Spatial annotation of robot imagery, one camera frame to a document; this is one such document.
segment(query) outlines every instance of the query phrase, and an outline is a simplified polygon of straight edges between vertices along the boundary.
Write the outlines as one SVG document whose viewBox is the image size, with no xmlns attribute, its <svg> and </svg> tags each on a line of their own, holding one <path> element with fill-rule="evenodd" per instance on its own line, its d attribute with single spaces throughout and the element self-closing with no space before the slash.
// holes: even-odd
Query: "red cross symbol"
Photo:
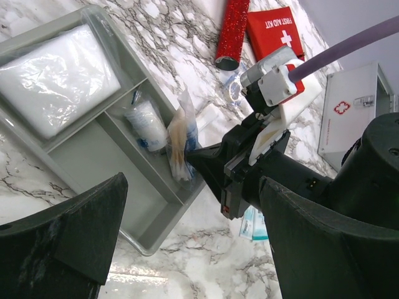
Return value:
<svg viewBox="0 0 399 299">
<path fill-rule="evenodd" d="M 337 106 L 335 106 L 334 111 L 337 112 L 339 115 L 343 115 L 349 108 L 350 105 L 347 102 L 342 101 Z"/>
</svg>

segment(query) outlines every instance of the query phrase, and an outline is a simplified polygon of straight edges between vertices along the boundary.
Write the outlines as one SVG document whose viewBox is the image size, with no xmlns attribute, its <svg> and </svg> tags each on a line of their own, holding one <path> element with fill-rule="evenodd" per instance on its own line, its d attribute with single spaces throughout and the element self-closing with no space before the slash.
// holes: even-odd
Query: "purple tube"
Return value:
<svg viewBox="0 0 399 299">
<path fill-rule="evenodd" d="M 397 32 L 399 32 L 399 16 L 370 27 L 321 52 L 289 72 L 288 77 L 296 83 L 339 58 Z"/>
</svg>

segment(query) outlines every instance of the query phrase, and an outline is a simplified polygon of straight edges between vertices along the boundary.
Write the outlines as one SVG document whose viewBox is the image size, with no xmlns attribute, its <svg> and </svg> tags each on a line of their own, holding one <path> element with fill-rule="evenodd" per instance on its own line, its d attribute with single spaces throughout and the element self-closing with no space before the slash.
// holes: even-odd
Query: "gray plastic tray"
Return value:
<svg viewBox="0 0 399 299">
<path fill-rule="evenodd" d="M 84 24 L 82 16 L 88 15 L 106 22 L 115 34 L 113 47 L 128 77 L 122 88 L 50 140 L 40 139 L 2 95 L 0 121 L 77 194 L 123 172 L 129 192 L 120 232 L 141 254 L 152 255 L 203 189 L 204 181 L 197 178 L 191 192 L 182 189 L 171 176 L 166 155 L 153 156 L 139 147 L 129 122 L 112 113 L 129 104 L 138 87 L 153 97 L 166 125 L 175 109 L 107 13 L 89 5 L 6 40 L 0 43 L 0 65 L 10 61 L 10 53 Z"/>
</svg>

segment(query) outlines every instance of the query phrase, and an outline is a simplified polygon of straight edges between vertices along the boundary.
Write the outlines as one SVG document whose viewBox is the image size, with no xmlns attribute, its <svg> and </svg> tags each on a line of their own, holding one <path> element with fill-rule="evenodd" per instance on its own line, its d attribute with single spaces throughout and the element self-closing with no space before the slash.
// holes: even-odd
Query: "plastic bag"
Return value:
<svg viewBox="0 0 399 299">
<path fill-rule="evenodd" d="M 234 72 L 229 72 L 229 74 L 232 73 L 231 76 L 223 83 L 223 98 L 235 107 L 240 106 L 241 102 L 245 100 L 245 97 L 241 94 L 243 86 L 240 81 L 240 77 L 245 71 L 247 71 L 247 68 L 244 62 L 241 61 Z"/>
<path fill-rule="evenodd" d="M 190 190 L 195 183 L 195 169 L 186 161 L 186 153 L 200 147 L 195 109 L 187 86 L 178 97 L 179 109 L 168 126 L 168 153 L 172 175 L 182 187 Z"/>
<path fill-rule="evenodd" d="M 0 67 L 0 93 L 45 139 L 121 88 L 123 73 L 107 24 L 82 22 L 86 24 L 2 57 L 8 63 Z"/>
<path fill-rule="evenodd" d="M 132 105 L 123 115 L 137 133 L 140 146 L 151 153 L 157 153 L 166 146 L 168 133 L 151 96 L 140 89 L 136 90 L 133 93 Z"/>
<path fill-rule="evenodd" d="M 239 231 L 240 237 L 253 241 L 268 240 L 263 213 L 249 206 L 244 213 L 243 222 Z"/>
</svg>

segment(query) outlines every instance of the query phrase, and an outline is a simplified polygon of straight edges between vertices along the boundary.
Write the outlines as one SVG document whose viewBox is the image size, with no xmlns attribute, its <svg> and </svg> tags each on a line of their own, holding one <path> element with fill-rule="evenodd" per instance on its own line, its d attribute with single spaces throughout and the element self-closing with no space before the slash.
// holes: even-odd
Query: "red cylinder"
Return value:
<svg viewBox="0 0 399 299">
<path fill-rule="evenodd" d="M 219 36 L 215 64 L 221 70 L 239 66 L 250 0 L 228 0 Z"/>
</svg>

